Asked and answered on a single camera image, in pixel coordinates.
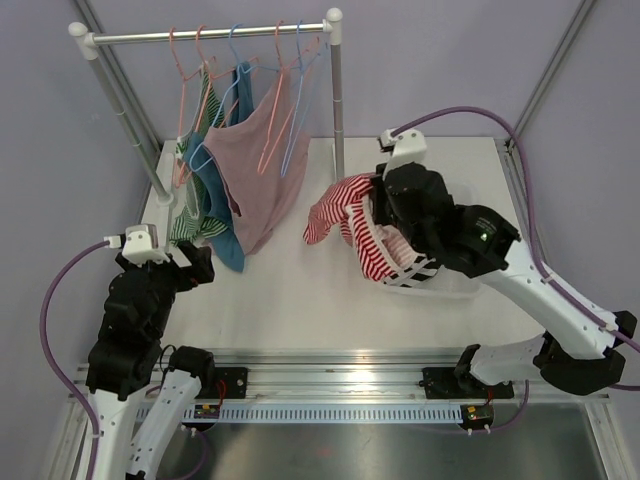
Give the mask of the red white striped tank top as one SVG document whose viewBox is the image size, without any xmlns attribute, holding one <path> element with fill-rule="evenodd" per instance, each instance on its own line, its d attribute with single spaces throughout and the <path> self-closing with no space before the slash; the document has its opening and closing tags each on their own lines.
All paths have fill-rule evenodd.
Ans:
<svg viewBox="0 0 640 480">
<path fill-rule="evenodd" d="M 370 194 L 372 176 L 359 174 L 330 186 L 311 206 L 303 233 L 306 244 L 323 241 L 333 226 L 339 227 L 344 242 L 358 259 L 365 279 L 378 282 L 391 273 L 378 248 Z"/>
</svg>

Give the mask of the black white striped tank top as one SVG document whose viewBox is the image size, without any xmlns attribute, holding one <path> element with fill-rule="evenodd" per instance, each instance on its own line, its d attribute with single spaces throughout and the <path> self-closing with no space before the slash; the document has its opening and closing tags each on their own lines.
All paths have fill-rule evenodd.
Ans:
<svg viewBox="0 0 640 480">
<path fill-rule="evenodd" d="M 441 263 L 435 259 L 420 257 L 410 267 L 382 280 L 386 286 L 396 288 L 417 288 L 436 276 Z"/>
</svg>

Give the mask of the pink hanger with red top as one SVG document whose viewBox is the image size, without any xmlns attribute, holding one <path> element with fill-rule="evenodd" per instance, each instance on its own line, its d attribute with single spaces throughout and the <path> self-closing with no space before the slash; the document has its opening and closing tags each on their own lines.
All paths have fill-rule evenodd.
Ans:
<svg viewBox="0 0 640 480">
<path fill-rule="evenodd" d="M 297 90 L 297 52 L 296 57 L 286 65 L 283 61 L 280 48 L 281 25 L 281 22 L 276 25 L 276 32 L 274 34 L 278 66 L 280 69 L 278 71 L 277 81 L 273 84 L 275 90 L 273 92 L 270 91 L 274 94 L 274 97 L 267 124 L 265 143 L 256 169 L 259 175 L 265 174 L 269 165 L 272 163 L 273 157 L 276 155 L 276 150 L 281 146 L 283 138 L 286 137 L 285 131 L 289 130 L 290 116 Z M 311 42 L 302 49 L 305 54 L 305 60 L 310 58 L 308 50 Z"/>
</svg>

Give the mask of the pink tank top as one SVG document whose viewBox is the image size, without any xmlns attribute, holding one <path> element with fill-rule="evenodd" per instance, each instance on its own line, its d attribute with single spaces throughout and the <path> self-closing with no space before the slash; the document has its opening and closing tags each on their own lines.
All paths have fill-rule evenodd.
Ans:
<svg viewBox="0 0 640 480">
<path fill-rule="evenodd" d="M 310 137 L 292 135 L 291 76 L 273 82 L 243 122 L 211 127 L 203 148 L 211 161 L 202 181 L 208 215 L 227 224 L 246 255 L 257 253 L 297 200 Z"/>
</svg>

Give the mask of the blue hanger end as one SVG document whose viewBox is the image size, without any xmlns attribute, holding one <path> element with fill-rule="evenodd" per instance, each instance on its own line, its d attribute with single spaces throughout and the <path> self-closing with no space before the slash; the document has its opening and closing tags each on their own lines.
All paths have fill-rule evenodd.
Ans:
<svg viewBox="0 0 640 480">
<path fill-rule="evenodd" d="M 294 149 L 302 132 L 302 127 L 306 121 L 308 111 L 311 106 L 311 101 L 307 100 L 303 103 L 306 85 L 311 81 L 313 77 L 314 67 L 316 65 L 322 65 L 323 57 L 326 51 L 326 45 L 316 37 L 310 45 L 308 53 L 310 58 L 304 59 L 305 54 L 301 48 L 301 27 L 302 21 L 296 24 L 296 52 L 297 52 L 297 70 L 298 78 L 296 83 L 296 96 L 295 102 L 291 111 L 289 133 L 286 140 L 286 146 L 284 155 L 280 165 L 280 177 L 285 178 L 292 158 Z"/>
</svg>

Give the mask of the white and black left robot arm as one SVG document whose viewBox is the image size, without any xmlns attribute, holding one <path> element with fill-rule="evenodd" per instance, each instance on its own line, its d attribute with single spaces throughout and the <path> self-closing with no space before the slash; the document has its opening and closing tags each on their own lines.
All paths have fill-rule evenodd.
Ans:
<svg viewBox="0 0 640 480">
<path fill-rule="evenodd" d="M 136 421 L 177 294 L 214 279 L 211 251 L 182 241 L 188 265 L 171 256 L 135 265 L 119 254 L 122 273 L 109 285 L 98 340 L 89 354 L 86 386 L 94 414 L 87 474 L 91 479 L 154 479 L 165 450 L 195 398 L 215 388 L 213 355 L 182 346 L 169 360 L 157 399 Z"/>
</svg>

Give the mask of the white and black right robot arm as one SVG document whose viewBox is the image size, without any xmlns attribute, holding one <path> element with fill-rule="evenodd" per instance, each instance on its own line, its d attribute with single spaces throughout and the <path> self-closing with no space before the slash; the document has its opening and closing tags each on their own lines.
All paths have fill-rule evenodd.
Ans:
<svg viewBox="0 0 640 480">
<path fill-rule="evenodd" d="M 637 319 L 597 306 L 534 258 L 518 229 L 483 205 L 457 205 L 443 177 L 419 163 L 377 165 L 370 196 L 373 219 L 396 227 L 437 265 L 491 287 L 544 329 L 527 341 L 473 344 L 454 369 L 456 389 L 476 396 L 502 382 L 542 378 L 579 396 L 624 389 L 625 357 Z"/>
</svg>

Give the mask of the blue tank top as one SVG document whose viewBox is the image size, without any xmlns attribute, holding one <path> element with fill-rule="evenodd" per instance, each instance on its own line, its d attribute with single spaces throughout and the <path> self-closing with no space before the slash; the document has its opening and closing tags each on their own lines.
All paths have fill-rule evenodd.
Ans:
<svg viewBox="0 0 640 480">
<path fill-rule="evenodd" d="M 207 62 L 199 67 L 201 92 L 198 107 L 187 137 L 178 141 L 176 151 L 182 154 L 181 175 L 191 176 L 186 206 L 174 221 L 171 241 L 209 241 L 220 261 L 229 269 L 241 273 L 245 254 L 233 231 L 231 210 L 222 178 L 214 157 L 202 145 L 210 127 L 225 122 L 224 106 L 212 85 L 213 76 Z"/>
</svg>

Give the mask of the white plastic mesh basket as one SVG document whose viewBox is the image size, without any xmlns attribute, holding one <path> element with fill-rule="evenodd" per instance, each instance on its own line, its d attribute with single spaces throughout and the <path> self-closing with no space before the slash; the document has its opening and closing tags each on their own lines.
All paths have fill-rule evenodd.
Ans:
<svg viewBox="0 0 640 480">
<path fill-rule="evenodd" d="M 374 232 L 377 235 L 378 248 L 382 253 L 383 259 L 391 269 L 391 273 L 386 277 L 410 267 L 420 257 L 435 259 L 413 250 L 400 232 L 392 225 L 375 225 Z M 383 279 L 378 280 L 383 290 L 409 296 L 465 300 L 477 296 L 480 290 L 480 283 L 477 280 L 469 279 L 461 273 L 448 270 L 442 264 L 436 276 L 421 287 L 390 287 L 382 283 Z"/>
</svg>

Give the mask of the silver and white clothes rack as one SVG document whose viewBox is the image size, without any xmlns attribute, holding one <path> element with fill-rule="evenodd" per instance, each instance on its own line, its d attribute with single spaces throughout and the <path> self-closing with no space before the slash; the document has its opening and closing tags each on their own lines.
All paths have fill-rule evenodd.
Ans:
<svg viewBox="0 0 640 480">
<path fill-rule="evenodd" d="M 343 82 L 342 82 L 342 11 L 331 8 L 325 18 L 319 23 L 302 23 L 302 33 L 320 33 L 328 36 L 328 51 L 330 52 L 331 81 L 332 81 L 332 113 L 333 113 L 333 144 L 332 159 L 334 176 L 340 178 L 345 173 L 344 165 L 344 114 L 343 114 Z M 201 40 L 228 40 L 231 28 L 204 29 Z M 281 25 L 281 36 L 295 34 L 296 25 Z M 233 34 L 233 38 L 267 37 L 275 34 L 276 26 L 240 27 Z M 140 34 L 93 33 L 91 35 L 95 44 L 104 46 L 159 43 L 172 41 L 195 41 L 196 30 L 170 32 L 153 32 Z M 167 157 L 160 154 L 156 172 L 164 187 L 170 194 L 168 201 L 158 199 L 151 186 L 151 192 L 147 194 L 145 212 L 151 214 L 150 222 L 157 228 L 160 236 L 160 244 L 169 244 L 169 234 L 172 222 L 172 213 L 176 205 L 173 188 L 170 186 L 171 167 Z"/>
</svg>

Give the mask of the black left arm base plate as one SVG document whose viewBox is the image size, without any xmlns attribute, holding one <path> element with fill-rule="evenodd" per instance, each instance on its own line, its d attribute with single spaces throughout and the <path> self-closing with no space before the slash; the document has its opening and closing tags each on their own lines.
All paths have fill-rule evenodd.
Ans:
<svg viewBox="0 0 640 480">
<path fill-rule="evenodd" d="M 225 400 L 245 399 L 248 373 L 246 367 L 216 367 L 205 381 L 197 399 L 218 400 L 220 394 L 224 394 Z"/>
</svg>

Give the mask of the aluminium mounting rail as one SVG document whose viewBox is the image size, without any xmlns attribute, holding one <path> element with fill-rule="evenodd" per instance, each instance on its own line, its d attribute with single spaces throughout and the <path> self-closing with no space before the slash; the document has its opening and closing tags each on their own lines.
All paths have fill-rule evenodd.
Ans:
<svg viewBox="0 0 640 480">
<path fill-rule="evenodd" d="M 251 403 L 383 403 L 427 401 L 422 369 L 452 366 L 459 348 L 210 350 L 218 367 L 248 369 Z"/>
</svg>

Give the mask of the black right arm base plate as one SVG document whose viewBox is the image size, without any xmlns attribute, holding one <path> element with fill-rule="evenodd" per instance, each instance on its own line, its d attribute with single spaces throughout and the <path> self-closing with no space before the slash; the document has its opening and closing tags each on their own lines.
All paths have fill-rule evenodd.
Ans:
<svg viewBox="0 0 640 480">
<path fill-rule="evenodd" d="M 485 385 L 473 377 L 455 373 L 454 367 L 425 367 L 419 385 L 428 399 L 437 400 L 510 400 L 515 398 L 511 382 Z"/>
</svg>

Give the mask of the aluminium frame post right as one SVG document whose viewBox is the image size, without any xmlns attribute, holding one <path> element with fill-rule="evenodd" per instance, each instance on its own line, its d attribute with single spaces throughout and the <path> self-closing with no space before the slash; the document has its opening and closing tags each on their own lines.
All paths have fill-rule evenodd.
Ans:
<svg viewBox="0 0 640 480">
<path fill-rule="evenodd" d="M 543 101 L 551 90 L 551 87 L 564 64 L 569 59 L 574 45 L 598 5 L 598 0 L 581 0 L 578 3 L 575 12 L 556 44 L 551 57 L 547 61 L 540 78 L 536 82 L 524 109 L 518 117 L 514 131 L 520 139 L 524 138 L 524 133 L 526 132 L 529 124 L 541 108 Z"/>
</svg>

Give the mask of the aluminium frame post left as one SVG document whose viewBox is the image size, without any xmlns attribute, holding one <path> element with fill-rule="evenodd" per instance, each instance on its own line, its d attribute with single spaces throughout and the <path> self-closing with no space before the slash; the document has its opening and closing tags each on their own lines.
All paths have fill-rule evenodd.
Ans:
<svg viewBox="0 0 640 480">
<path fill-rule="evenodd" d="M 159 136 L 113 48 L 93 42 L 91 35 L 101 34 L 102 25 L 92 2 L 70 1 L 70 5 L 78 15 L 78 21 L 68 26 L 68 33 L 91 68 L 127 140 L 140 158 L 158 199 L 168 201 L 170 194 L 156 172 L 161 154 Z"/>
</svg>

